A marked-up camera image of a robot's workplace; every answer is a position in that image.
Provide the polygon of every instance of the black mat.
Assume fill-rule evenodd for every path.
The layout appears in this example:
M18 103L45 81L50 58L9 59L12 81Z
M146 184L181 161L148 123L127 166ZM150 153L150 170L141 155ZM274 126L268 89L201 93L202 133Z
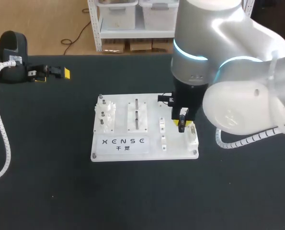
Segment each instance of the black mat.
M0 230L285 230L283 135L220 149L200 111L198 160L90 161L97 95L170 92L170 60L31 57L72 79L0 84Z

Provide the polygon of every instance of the robotic arm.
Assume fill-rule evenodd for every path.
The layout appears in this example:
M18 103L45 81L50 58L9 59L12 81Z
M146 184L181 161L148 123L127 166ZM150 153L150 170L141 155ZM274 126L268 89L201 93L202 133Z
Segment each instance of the robotic arm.
M285 40L247 17L241 0L180 1L171 70L175 91L159 101L180 132L203 105L219 131L285 133Z

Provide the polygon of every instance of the white acrylic plate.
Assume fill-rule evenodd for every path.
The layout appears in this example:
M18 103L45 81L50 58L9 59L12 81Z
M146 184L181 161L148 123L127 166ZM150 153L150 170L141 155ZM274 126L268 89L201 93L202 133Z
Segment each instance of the white acrylic plate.
M102 99L116 104L114 131L93 134L92 161L147 161L147 160L177 160L197 159L198 137L194 143L194 151L187 150L184 133L178 132L178 127L171 120L171 108L157 102L161 94L124 94L103 95ZM145 103L147 107L147 132L128 131L128 103ZM160 128L160 118L164 119L164 132ZM166 148L162 145L165 137Z

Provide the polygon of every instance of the white 3d printed part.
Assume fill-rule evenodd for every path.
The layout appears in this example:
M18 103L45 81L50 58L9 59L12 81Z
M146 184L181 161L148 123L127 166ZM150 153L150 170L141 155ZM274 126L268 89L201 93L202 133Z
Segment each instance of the white 3d printed part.
M194 124L186 127L185 133L179 133L171 120L171 108L158 102L158 95L103 95L98 98L91 160L197 159L199 141Z

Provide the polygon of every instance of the power cord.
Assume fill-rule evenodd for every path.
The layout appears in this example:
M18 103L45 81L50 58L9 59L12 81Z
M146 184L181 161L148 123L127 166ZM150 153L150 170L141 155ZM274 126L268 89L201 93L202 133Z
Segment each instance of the power cord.
M19 64L20 64L19 62L15 62L15 61L2 62L2 63L0 63L0 72L1 72L1 70L3 68L13 67L13 66L16 66L16 65L19 65ZM0 133L2 134L4 145L5 145L5 150L6 150L6 161L5 161L4 167L0 171L0 177L1 177L1 176L3 176L6 173L8 167L10 165L10 161L11 161L10 144L9 144L9 141L8 141L8 137L7 137L7 134L6 134L6 131L5 131L4 124L2 122L1 116L0 116Z
M89 13L89 9L88 9L88 8L82 9L81 11L82 11L83 13ZM71 45L73 45L74 43L76 43L76 42L78 41L78 39L80 38L80 36L81 36L81 34L83 33L83 31L84 31L84 30L87 28L87 26L90 25L90 24L91 24L91 21L88 22L87 25L85 25L85 27L81 30L79 36L78 36L74 41L72 41L72 40L70 40L70 39L67 39L67 38L66 38L66 39L62 39L62 40L60 41L61 44L63 44L63 45L68 45L68 47L65 49L63 55L66 55L66 53L67 53L68 49L71 47Z

